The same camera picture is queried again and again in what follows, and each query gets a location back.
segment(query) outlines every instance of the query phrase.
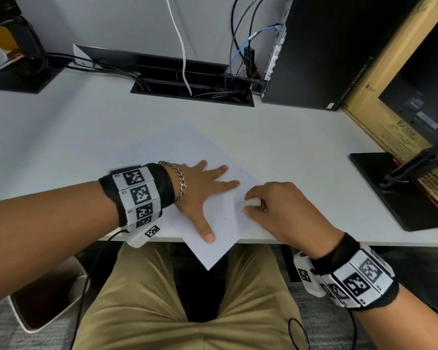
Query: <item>desk surface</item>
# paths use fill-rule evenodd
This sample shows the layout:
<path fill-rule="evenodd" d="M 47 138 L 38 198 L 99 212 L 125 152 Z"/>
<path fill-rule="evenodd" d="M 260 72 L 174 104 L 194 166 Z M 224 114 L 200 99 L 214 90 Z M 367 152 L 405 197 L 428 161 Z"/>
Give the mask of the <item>desk surface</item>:
<path fill-rule="evenodd" d="M 380 148 L 346 114 L 266 105 L 258 97 L 250 108 L 135 95 L 131 87 L 125 78 L 65 70 L 39 95 L 0 92 L 0 123 L 20 125 L 11 143 L 0 139 L 0 155 L 12 152 L 0 159 L 0 170 L 12 171 L 0 175 L 0 199 L 96 180 L 119 166 L 117 152 L 188 120 L 260 181 L 294 182 L 357 240 L 438 246 L 438 229 L 403 231 L 352 166 L 350 153 Z M 10 120 L 10 111 L 19 119 Z M 162 232 L 153 240 L 181 241 L 174 229 Z M 254 231 L 240 242 L 276 240 Z"/>

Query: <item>khaki pants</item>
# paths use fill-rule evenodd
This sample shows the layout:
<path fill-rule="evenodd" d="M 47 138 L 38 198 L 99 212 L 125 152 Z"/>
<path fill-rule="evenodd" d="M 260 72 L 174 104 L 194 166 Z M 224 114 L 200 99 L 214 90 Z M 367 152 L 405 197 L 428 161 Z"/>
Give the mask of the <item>khaki pants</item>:
<path fill-rule="evenodd" d="M 73 349 L 294 349 L 289 318 L 300 321 L 298 307 L 268 245 L 234 246 L 218 317 L 190 323 L 166 246 L 124 244 L 82 319 Z M 297 327 L 292 326 L 294 341 L 300 350 L 308 349 Z"/>

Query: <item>person's right arm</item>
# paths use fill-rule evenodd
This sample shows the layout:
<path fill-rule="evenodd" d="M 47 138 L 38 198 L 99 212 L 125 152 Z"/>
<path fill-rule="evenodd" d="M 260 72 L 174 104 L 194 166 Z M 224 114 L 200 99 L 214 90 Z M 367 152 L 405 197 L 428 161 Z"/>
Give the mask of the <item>person's right arm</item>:
<path fill-rule="evenodd" d="M 337 247 L 344 232 L 333 227 L 290 182 L 252 188 L 245 200 L 259 197 L 260 208 L 243 212 L 282 243 L 319 259 Z M 379 349 L 438 350 L 438 314 L 402 285 L 388 306 L 354 312 Z"/>

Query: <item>trash bin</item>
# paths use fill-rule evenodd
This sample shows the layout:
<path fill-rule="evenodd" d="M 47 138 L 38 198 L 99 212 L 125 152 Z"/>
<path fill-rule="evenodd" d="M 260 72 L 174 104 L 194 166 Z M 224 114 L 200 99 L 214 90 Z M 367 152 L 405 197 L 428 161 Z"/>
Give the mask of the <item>trash bin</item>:
<path fill-rule="evenodd" d="M 8 296 L 13 312 L 29 334 L 79 306 L 88 275 L 78 259 L 71 257 L 47 274 Z"/>

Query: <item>person's left arm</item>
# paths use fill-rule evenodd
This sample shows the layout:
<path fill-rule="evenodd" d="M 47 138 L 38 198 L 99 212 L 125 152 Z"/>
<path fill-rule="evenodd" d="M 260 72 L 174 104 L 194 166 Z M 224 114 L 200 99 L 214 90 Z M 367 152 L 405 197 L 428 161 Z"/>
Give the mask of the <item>person's left arm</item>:
<path fill-rule="evenodd" d="M 214 233 L 203 215 L 203 203 L 239 182 L 216 182 L 227 167 L 204 171 L 206 161 L 195 167 L 179 166 L 187 189 L 177 204 L 207 242 Z M 165 166 L 175 199 L 180 183 Z M 0 299 L 35 280 L 53 266 L 119 227 L 116 204 L 99 182 L 20 196 L 0 201 Z"/>

